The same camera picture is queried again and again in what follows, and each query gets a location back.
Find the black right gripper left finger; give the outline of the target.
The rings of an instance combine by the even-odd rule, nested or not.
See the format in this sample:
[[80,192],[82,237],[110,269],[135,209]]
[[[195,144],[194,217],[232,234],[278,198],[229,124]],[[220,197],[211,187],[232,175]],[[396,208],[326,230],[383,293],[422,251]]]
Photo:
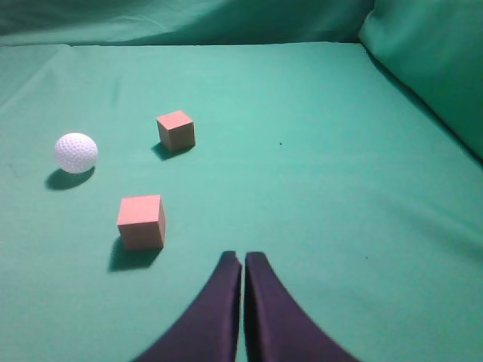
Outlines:
[[191,305],[136,361],[234,361],[242,265],[234,251],[220,259]]

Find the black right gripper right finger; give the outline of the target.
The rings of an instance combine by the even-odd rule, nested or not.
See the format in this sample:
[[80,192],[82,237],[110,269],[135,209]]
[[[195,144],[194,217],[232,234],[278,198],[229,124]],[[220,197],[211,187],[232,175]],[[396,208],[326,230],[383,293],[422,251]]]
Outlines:
[[245,257],[245,345],[249,361],[356,361],[304,312],[266,254]]

